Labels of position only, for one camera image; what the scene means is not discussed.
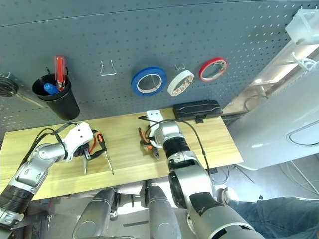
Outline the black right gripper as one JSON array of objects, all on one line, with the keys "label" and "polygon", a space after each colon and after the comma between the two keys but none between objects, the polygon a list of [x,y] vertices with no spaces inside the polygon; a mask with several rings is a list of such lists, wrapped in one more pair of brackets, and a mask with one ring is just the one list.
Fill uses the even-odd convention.
[{"label": "black right gripper", "polygon": [[150,125],[147,126],[146,139],[147,139],[147,142],[143,140],[140,141],[140,146],[144,150],[151,150],[151,145],[155,147],[155,141],[154,141],[154,130]]}]

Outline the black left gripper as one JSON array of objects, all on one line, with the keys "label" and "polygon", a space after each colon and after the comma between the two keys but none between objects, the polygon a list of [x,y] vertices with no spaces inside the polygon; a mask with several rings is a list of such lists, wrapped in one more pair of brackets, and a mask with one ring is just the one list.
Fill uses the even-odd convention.
[{"label": "black left gripper", "polygon": [[[97,130],[94,130],[92,129],[91,130],[93,134],[97,134],[98,131]],[[94,152],[93,154],[90,155],[89,153],[89,143],[86,143],[80,147],[78,147],[76,149],[76,151],[74,152],[74,156],[75,157],[80,157],[80,156],[84,156],[85,159],[95,159],[97,157],[99,157],[101,154],[107,152],[107,149],[101,149],[101,150],[98,150],[96,152]]]}]

